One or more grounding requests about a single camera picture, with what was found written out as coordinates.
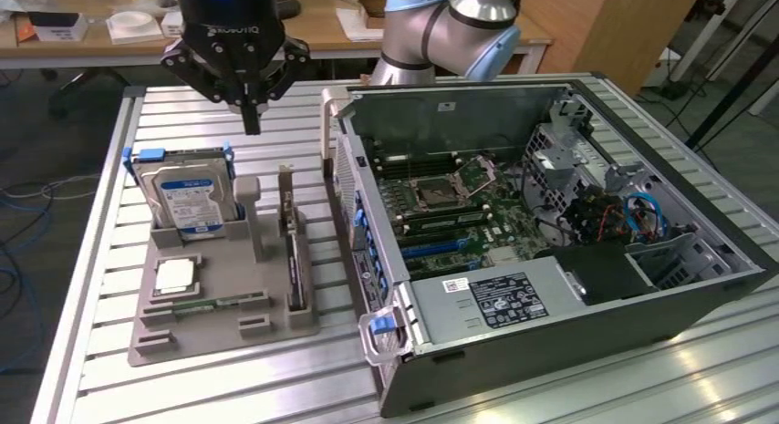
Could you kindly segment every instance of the circuit board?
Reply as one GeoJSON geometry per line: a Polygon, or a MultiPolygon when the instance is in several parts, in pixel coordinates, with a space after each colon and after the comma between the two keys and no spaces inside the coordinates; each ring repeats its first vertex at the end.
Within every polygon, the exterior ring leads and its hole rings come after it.
{"type": "Polygon", "coordinates": [[[517,263],[549,247],[513,181],[482,156],[449,173],[378,176],[410,279],[517,263]]]}

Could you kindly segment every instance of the gray floor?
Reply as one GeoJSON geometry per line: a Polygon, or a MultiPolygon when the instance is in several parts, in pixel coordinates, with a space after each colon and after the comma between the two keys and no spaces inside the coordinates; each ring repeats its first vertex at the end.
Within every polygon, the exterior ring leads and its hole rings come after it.
{"type": "MultiPolygon", "coordinates": [[[[697,23],[684,25],[673,41],[676,50],[684,51],[700,28],[701,25],[697,23]]],[[[701,58],[706,58],[713,47],[730,35],[725,29],[716,33],[709,47],[702,51],[701,58]]],[[[730,82],[737,79],[760,51],[760,47],[746,46],[720,81],[705,86],[705,96],[692,100],[681,116],[689,129],[700,124],[726,92],[730,82]]],[[[174,79],[157,67],[123,68],[119,71],[134,85],[174,85],[174,79]]],[[[7,74],[14,76],[15,72],[7,72],[7,74]]],[[[37,72],[30,70],[9,88],[0,89],[0,107],[2,107],[0,187],[22,181],[55,181],[73,175],[94,173],[101,168],[121,88],[109,79],[89,83],[78,92],[74,103],[70,104],[69,117],[62,121],[53,121],[46,116],[45,97],[73,75],[73,71],[61,70],[58,81],[46,82],[37,72]]],[[[779,76],[779,66],[773,64],[742,99],[753,98],[776,76],[779,76]]],[[[354,78],[356,73],[346,72],[338,75],[338,78],[346,77],[354,78]]],[[[653,100],[660,99],[650,90],[642,91],[642,95],[653,100]]],[[[677,110],[685,100],[686,98],[681,98],[665,103],[669,108],[677,110]]],[[[670,118],[672,115],[660,104],[644,103],[642,106],[661,122],[670,118]]],[[[733,107],[730,113],[736,112],[741,106],[742,102],[733,107]]],[[[779,155],[779,129],[772,125],[779,125],[779,102],[765,109],[764,116],[760,118],[744,114],[705,150],[722,175],[768,214],[779,218],[779,194],[774,192],[774,177],[779,173],[779,159],[774,158],[779,155]]],[[[684,137],[677,123],[673,124],[670,130],[678,134],[678,137],[684,137]]],[[[89,188],[93,188],[93,183],[83,182],[69,186],[61,194],[87,191],[89,188]]],[[[17,203],[29,207],[43,204],[38,199],[17,203]]],[[[50,209],[51,222],[46,234],[29,249],[17,255],[22,271],[37,293],[45,339],[43,345],[18,365],[23,373],[0,375],[0,422],[2,423],[21,423],[29,419],[41,378],[39,371],[46,361],[89,207],[90,198],[55,202],[50,209]]],[[[7,207],[1,207],[0,237],[11,234],[33,215],[33,213],[17,212],[9,210],[7,207]]],[[[3,280],[5,277],[0,276],[0,288],[3,286],[3,280]]],[[[9,304],[10,296],[0,295],[0,311],[9,304]]],[[[34,341],[31,313],[30,306],[22,301],[11,316],[0,320],[0,367],[34,341]]]]}

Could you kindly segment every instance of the aluminum table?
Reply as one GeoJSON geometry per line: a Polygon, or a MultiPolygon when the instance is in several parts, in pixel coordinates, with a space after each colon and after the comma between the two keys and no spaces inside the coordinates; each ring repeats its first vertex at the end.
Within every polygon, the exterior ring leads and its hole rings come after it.
{"type": "MultiPolygon", "coordinates": [[[[606,81],[580,78],[705,197],[779,258],[779,227],[716,179],[701,160],[606,81]]],[[[779,281],[724,305],[672,340],[546,374],[424,412],[382,420],[361,356],[320,171],[320,91],[353,81],[297,83],[270,105],[262,134],[184,87],[129,89],[103,164],[33,422],[478,423],[779,422],[779,281]],[[258,176],[260,212],[277,203],[280,163],[294,169],[308,217],[322,330],[265,346],[129,367],[131,316],[149,210],[119,168],[131,146],[182,150],[228,140],[238,174],[258,176]]],[[[634,159],[608,126],[593,137],[618,161],[634,159]]]]}

